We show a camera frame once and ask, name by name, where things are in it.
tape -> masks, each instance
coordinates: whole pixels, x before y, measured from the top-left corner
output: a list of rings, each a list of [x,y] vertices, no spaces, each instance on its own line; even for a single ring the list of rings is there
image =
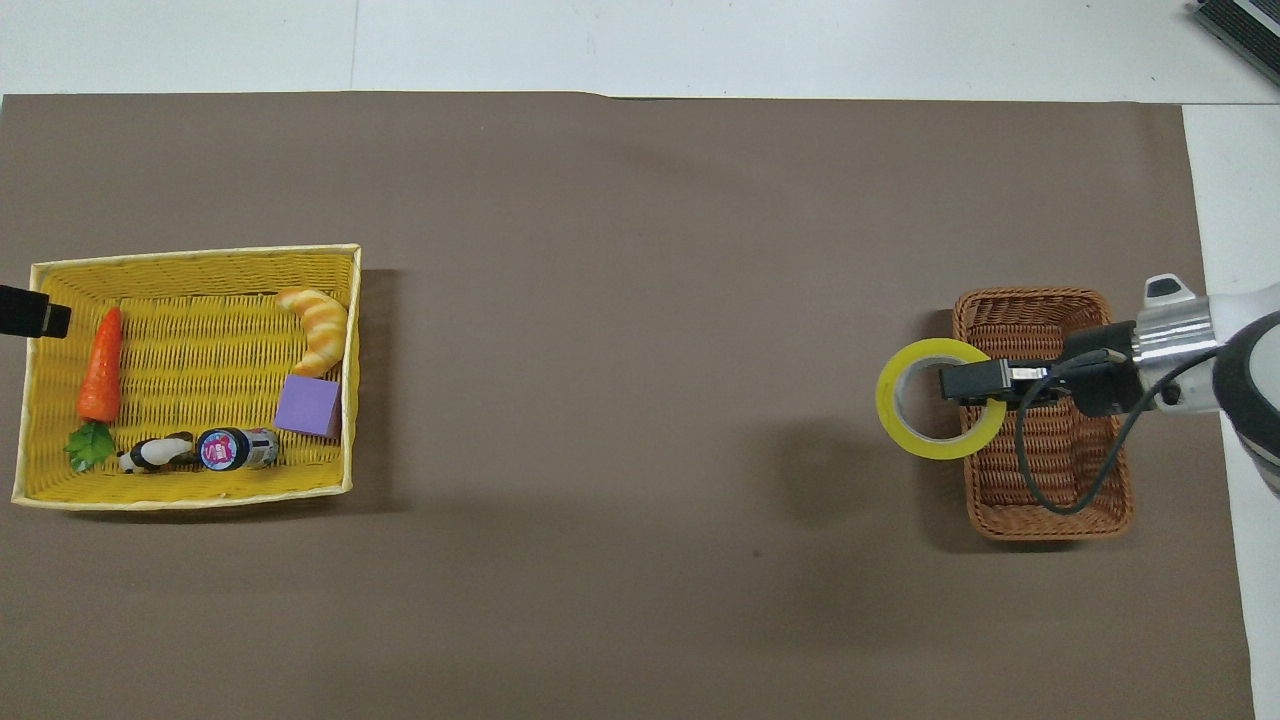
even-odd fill
[[[888,437],[902,450],[929,460],[956,460],[987,447],[1005,423],[1005,402],[991,400],[969,432],[946,439],[931,438],[902,418],[902,389],[911,377],[929,365],[964,365],[991,360],[977,347],[945,337],[922,340],[899,350],[876,383],[876,413]]]

toy croissant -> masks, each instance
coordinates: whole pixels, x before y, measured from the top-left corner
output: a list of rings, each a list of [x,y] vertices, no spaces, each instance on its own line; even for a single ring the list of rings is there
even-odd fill
[[[334,299],[310,287],[282,290],[275,301],[293,310],[307,334],[307,351],[293,366],[294,375],[319,378],[342,360],[347,343],[347,310]]]

wicker basket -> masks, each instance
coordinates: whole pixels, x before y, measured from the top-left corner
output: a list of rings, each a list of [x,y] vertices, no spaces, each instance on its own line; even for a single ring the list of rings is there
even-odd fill
[[[955,305],[952,332],[992,357],[1044,359],[1062,352],[1071,331],[1107,324],[1098,293],[1080,288],[989,288]],[[1124,451],[1093,503],[1075,515],[1041,507],[1018,471],[1014,413],[991,445],[964,460],[965,501],[973,525],[1001,541],[1089,539],[1124,533],[1133,520],[1133,491]],[[961,410],[968,430],[978,409]],[[1120,428],[1119,418],[1087,418],[1068,398],[1027,414],[1025,445],[1044,495],[1066,506],[1088,491]]]
[[[177,430],[270,427],[284,378],[306,347],[280,310],[282,287],[311,286],[348,307],[340,442],[279,432],[269,468],[123,473],[114,460],[72,470],[63,446],[81,425],[76,397],[97,323],[124,315],[116,450]],[[31,288],[70,306],[65,340],[28,342],[13,501],[58,510],[163,510],[247,505],[351,489],[360,383],[360,247],[256,247],[127,255],[32,266]]]

purple cube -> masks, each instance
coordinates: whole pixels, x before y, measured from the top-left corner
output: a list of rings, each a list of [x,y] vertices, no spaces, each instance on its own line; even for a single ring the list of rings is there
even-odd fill
[[[338,383],[288,375],[275,409],[275,427],[337,439],[342,433]]]

yellow basket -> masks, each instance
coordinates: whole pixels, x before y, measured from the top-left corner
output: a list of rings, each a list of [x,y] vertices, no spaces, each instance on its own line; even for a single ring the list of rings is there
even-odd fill
[[[115,459],[76,473],[63,447],[81,427],[76,400],[102,315],[124,320],[116,451],[188,430],[271,427],[306,336],[274,295],[308,286],[348,309],[347,352],[325,379],[342,384],[342,441],[278,430],[269,468],[179,468],[125,474]],[[250,247],[41,263],[31,288],[72,309],[65,340],[27,343],[13,501],[56,510],[165,510],[248,505],[351,489],[360,384],[360,246]]]

